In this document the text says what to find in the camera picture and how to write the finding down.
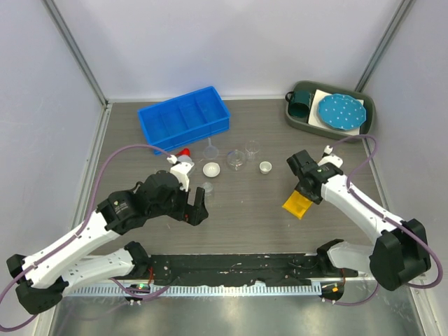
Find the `tall clear glass beaker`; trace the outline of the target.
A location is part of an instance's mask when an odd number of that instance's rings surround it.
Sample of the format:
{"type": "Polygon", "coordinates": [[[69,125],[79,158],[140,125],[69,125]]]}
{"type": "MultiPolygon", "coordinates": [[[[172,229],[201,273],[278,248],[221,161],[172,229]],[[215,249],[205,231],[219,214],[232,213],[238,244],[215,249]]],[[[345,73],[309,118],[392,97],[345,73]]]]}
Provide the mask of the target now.
{"type": "Polygon", "coordinates": [[[248,162],[253,162],[260,152],[260,144],[255,140],[249,140],[245,145],[246,159],[248,162]]]}

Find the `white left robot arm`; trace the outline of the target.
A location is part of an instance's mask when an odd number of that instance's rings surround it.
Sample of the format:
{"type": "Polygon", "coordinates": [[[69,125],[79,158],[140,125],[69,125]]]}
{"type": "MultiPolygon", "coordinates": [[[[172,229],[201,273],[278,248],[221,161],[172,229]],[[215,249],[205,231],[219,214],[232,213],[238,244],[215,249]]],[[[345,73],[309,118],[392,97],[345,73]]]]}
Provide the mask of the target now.
{"type": "Polygon", "coordinates": [[[195,201],[188,203],[190,174],[195,168],[186,156],[170,156],[169,170],[151,174],[129,190],[111,193],[72,231],[33,255],[12,255],[6,264],[16,283],[19,303],[31,315],[57,305],[71,291],[104,278],[130,275],[144,278],[149,257],[132,241],[116,252],[96,260],[83,258],[100,246],[153,218],[168,216],[192,226],[208,218],[205,191],[197,188],[195,201]]]}

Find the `small white ceramic crucible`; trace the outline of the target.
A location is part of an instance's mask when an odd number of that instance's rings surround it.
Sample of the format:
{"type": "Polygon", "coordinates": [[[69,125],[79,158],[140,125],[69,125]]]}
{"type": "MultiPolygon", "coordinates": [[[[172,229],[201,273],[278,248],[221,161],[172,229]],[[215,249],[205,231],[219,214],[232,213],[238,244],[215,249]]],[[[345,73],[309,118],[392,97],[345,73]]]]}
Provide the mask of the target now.
{"type": "Polygon", "coordinates": [[[268,161],[262,161],[259,164],[259,170],[260,170],[260,173],[264,174],[264,175],[270,173],[272,170],[272,163],[268,162],[268,161]]]}

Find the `small clear glass beaker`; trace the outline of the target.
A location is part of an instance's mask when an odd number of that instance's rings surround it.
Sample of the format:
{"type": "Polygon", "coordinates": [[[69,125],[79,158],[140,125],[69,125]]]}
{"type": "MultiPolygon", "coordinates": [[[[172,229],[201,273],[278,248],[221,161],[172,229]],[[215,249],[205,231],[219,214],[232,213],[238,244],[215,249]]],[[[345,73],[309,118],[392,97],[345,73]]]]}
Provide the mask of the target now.
{"type": "Polygon", "coordinates": [[[202,188],[204,189],[205,195],[206,196],[212,196],[214,193],[214,186],[212,183],[210,182],[204,182],[202,184],[202,188]]]}

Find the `blue plastic divided bin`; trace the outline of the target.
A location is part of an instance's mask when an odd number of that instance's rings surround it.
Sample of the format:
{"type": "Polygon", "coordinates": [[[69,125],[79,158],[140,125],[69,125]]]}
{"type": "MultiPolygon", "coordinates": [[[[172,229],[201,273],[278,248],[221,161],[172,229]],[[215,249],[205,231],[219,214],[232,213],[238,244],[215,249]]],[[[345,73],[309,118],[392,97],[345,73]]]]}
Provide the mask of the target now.
{"type": "Polygon", "coordinates": [[[147,143],[167,152],[230,128],[230,112],[213,86],[141,108],[137,114],[147,143]]]}

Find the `yellow test tube rack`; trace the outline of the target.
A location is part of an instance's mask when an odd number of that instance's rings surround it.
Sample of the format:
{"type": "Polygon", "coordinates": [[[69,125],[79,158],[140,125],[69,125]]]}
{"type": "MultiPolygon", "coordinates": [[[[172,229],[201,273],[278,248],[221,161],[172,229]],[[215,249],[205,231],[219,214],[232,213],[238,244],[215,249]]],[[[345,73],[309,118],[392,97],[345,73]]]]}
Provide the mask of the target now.
{"type": "Polygon", "coordinates": [[[290,197],[285,201],[282,208],[302,220],[312,204],[312,201],[301,195],[298,191],[294,190],[290,197]]]}

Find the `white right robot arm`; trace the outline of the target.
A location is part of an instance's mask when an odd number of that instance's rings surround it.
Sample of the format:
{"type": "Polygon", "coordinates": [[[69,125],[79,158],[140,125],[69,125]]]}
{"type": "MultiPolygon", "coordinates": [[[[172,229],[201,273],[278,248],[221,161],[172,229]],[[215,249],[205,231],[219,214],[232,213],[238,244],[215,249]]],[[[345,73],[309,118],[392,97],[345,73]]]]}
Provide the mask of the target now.
{"type": "Polygon", "coordinates": [[[370,199],[348,180],[342,159],[326,149],[319,162],[306,150],[290,156],[287,164],[298,183],[283,208],[303,218],[313,204],[328,202],[353,221],[371,244],[362,246],[334,239],[322,245],[316,259],[320,274],[330,277],[340,269],[371,274],[380,286],[394,291],[431,268],[424,226],[403,220],[370,199]]]}

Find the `white ceramic evaporating dish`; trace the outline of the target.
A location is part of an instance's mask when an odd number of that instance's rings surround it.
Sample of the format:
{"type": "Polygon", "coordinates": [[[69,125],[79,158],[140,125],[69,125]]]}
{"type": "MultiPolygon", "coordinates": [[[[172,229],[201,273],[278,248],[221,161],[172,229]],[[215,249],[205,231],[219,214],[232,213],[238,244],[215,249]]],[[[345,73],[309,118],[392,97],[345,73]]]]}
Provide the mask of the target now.
{"type": "Polygon", "coordinates": [[[203,166],[202,172],[208,178],[215,178],[220,174],[221,168],[216,162],[208,162],[203,166]]]}

